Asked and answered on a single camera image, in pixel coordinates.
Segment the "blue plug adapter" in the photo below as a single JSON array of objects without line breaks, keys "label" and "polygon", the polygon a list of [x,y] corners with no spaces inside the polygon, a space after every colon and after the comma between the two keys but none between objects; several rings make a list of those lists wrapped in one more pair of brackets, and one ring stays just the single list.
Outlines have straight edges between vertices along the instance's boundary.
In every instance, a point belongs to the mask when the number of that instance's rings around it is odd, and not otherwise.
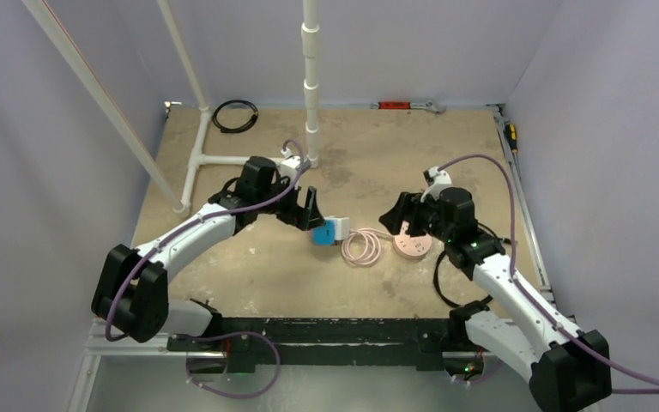
[{"label": "blue plug adapter", "polygon": [[331,246],[336,243],[336,225],[332,220],[326,220],[320,227],[311,231],[311,240],[315,245]]}]

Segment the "white PVC pipe frame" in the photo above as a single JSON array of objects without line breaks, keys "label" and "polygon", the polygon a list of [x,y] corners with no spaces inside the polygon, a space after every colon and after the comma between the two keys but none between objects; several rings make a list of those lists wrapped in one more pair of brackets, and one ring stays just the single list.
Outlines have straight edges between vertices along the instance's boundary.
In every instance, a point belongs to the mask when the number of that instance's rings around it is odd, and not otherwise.
[{"label": "white PVC pipe frame", "polygon": [[[189,81],[192,92],[199,104],[200,118],[198,132],[193,148],[190,152],[184,187],[180,196],[177,196],[168,184],[165,176],[158,168],[154,158],[148,153],[138,134],[120,110],[118,104],[108,93],[106,87],[90,67],[87,59],[76,45],[62,22],[58,19],[53,8],[47,1],[25,1],[23,5],[40,25],[46,36],[57,48],[68,66],[77,76],[84,88],[91,95],[100,110],[106,115],[118,134],[128,145],[133,155],[141,163],[151,180],[158,186],[173,211],[186,217],[190,212],[192,192],[197,172],[202,166],[237,166],[248,158],[246,156],[220,156],[207,155],[203,152],[204,142],[208,133],[210,116],[213,114],[205,94],[198,80],[194,64],[185,46],[182,33],[173,15],[168,1],[159,1],[158,7],[163,21],[178,53],[179,62]],[[313,167],[319,164],[319,82],[317,78],[317,58],[319,56],[318,39],[319,24],[317,17],[317,2],[304,1],[302,3],[303,22],[301,25],[302,49],[305,61],[305,75],[303,90],[305,96],[305,140],[309,162]]]}]

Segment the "red adjustable wrench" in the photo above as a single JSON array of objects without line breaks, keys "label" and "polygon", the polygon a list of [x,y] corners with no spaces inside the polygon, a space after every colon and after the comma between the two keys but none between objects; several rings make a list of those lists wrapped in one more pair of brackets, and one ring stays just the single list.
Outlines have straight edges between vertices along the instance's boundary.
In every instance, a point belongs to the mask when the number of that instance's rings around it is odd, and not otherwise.
[{"label": "red adjustable wrench", "polygon": [[371,103],[373,110],[420,110],[433,114],[441,114],[446,111],[442,105],[436,104],[433,100],[426,101],[378,101]]}]

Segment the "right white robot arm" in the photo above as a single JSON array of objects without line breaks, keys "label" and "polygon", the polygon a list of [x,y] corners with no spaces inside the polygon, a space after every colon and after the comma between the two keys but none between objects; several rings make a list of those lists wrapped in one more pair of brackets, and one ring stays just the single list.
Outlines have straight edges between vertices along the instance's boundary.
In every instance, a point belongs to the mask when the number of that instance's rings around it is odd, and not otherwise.
[{"label": "right white robot arm", "polygon": [[444,188],[436,197],[403,192],[379,217],[392,234],[430,235],[450,262],[511,317],[507,324],[479,301],[450,314],[447,336],[459,349],[490,350],[528,384],[543,411],[579,411],[612,393],[607,340],[561,315],[511,263],[505,248],[480,229],[471,193]]}]

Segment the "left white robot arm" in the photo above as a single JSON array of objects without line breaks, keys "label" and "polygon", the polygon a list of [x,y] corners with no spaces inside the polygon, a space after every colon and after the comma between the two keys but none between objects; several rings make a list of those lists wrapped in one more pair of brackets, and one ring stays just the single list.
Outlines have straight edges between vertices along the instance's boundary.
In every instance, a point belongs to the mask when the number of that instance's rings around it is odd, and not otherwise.
[{"label": "left white robot arm", "polygon": [[252,156],[241,174],[212,195],[187,222],[136,248],[116,245],[106,255],[91,302],[91,311],[106,322],[106,339],[130,337],[146,342],[160,333],[187,335],[199,350],[221,342],[218,312],[198,300],[170,300],[168,286],[185,267],[209,248],[238,234],[260,214],[310,231],[324,223],[317,191],[307,189],[299,205],[298,184],[310,166],[298,155],[281,163]]}]

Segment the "yellow handled screwdriver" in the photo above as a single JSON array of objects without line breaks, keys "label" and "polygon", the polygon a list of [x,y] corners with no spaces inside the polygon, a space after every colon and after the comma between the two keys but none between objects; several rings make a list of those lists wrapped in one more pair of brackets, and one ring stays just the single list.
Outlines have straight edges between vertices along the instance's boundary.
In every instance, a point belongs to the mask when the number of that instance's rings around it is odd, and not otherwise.
[{"label": "yellow handled screwdriver", "polygon": [[518,140],[516,126],[513,123],[507,123],[505,125],[504,136],[509,146],[509,150],[515,155],[518,152]]}]

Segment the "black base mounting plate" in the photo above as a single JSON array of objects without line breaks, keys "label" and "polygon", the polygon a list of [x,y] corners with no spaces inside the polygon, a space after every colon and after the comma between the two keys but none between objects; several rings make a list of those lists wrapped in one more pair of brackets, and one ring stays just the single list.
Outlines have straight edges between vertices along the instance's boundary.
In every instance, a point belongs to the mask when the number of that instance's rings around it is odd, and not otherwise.
[{"label": "black base mounting plate", "polygon": [[275,364],[461,372],[480,349],[447,318],[220,318],[199,338],[169,338],[167,348],[221,355],[229,373]]}]

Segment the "pink round power strip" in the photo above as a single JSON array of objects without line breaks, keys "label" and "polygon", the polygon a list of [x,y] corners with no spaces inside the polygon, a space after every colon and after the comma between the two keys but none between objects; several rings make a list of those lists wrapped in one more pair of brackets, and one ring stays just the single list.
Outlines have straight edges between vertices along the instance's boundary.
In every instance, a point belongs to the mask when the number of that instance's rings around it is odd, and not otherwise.
[{"label": "pink round power strip", "polygon": [[394,251],[407,260],[421,260],[432,248],[432,237],[428,234],[410,236],[407,233],[408,222],[404,221],[399,234],[394,235],[392,245]]}]

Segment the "aluminium extrusion rail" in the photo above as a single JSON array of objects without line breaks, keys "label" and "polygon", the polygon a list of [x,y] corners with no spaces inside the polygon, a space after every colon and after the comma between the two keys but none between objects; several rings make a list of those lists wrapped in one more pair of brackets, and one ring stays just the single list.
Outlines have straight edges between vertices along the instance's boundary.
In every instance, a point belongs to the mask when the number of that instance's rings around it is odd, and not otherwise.
[{"label": "aluminium extrusion rail", "polygon": [[[510,319],[501,319],[500,322],[504,322],[512,329],[517,328]],[[157,355],[168,355],[169,351],[167,349],[168,342],[171,338],[175,337],[172,334],[167,333],[158,333],[156,336],[148,339],[146,342],[139,343],[134,339],[127,337],[119,342],[108,342],[105,338],[105,327],[106,323],[102,319],[94,319],[88,336],[88,341],[86,343],[86,350],[90,354],[94,355],[104,355],[104,356],[157,356]],[[362,344],[365,344],[366,341],[369,343],[369,340],[362,338],[360,339]],[[354,345],[357,346],[360,343],[327,343],[322,345]]]}]

